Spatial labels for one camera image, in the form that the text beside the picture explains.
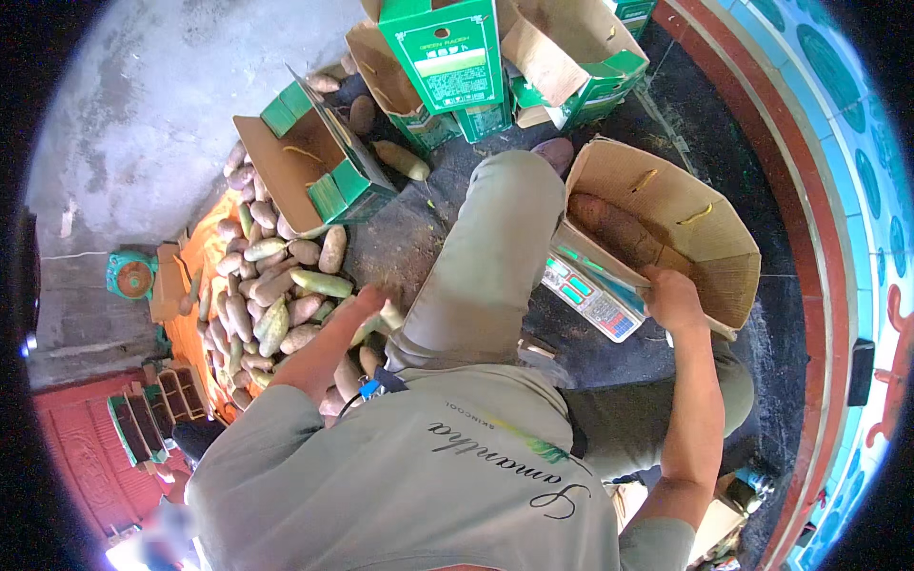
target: gray pants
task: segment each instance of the gray pants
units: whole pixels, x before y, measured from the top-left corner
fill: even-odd
[[[387,369],[516,364],[530,292],[564,208],[565,185],[541,157],[510,151],[482,161],[403,327],[388,340]],[[752,379],[725,342],[713,349],[729,434],[749,415]],[[605,481],[660,461],[674,381],[562,392],[588,442],[584,460]]]

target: shoe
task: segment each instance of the shoe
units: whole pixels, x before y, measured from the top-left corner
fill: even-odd
[[[530,152],[546,159],[546,162],[555,169],[556,174],[562,176],[562,173],[571,164],[571,159],[574,158],[574,145],[568,139],[557,137],[538,144],[530,149]]]

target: pile of vegetables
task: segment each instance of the pile of vegetables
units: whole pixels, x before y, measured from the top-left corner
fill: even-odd
[[[334,309],[354,299],[355,287],[335,275],[343,266],[345,228],[292,230],[246,156],[238,141],[223,171],[228,185],[240,191],[238,220],[225,218],[217,224],[227,245],[216,272],[227,279],[228,287],[213,291],[212,284],[201,285],[200,269],[180,305],[182,314],[188,315],[199,302],[197,333],[207,364],[242,409],[251,401],[247,387],[265,389],[290,356],[320,332]],[[210,317],[213,304],[215,314]],[[399,312],[389,303],[379,316],[363,323],[351,347],[372,332],[389,334],[401,325]],[[367,346],[360,347],[358,355],[359,362],[370,367],[365,370],[368,377],[383,364]],[[361,376],[347,356],[337,368],[334,390],[345,400],[352,398]]]

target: gray t-shirt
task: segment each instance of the gray t-shirt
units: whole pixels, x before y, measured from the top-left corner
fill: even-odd
[[[213,443],[186,497],[214,569],[686,566],[688,523],[648,519],[617,536],[600,480],[567,452],[564,403],[536,373],[402,376],[410,390],[329,430],[303,392],[271,387]]]

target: green fan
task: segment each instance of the green fan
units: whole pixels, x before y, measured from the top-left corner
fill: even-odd
[[[105,282],[108,291],[128,300],[153,298],[153,278],[159,269],[156,258],[126,249],[108,257]]]

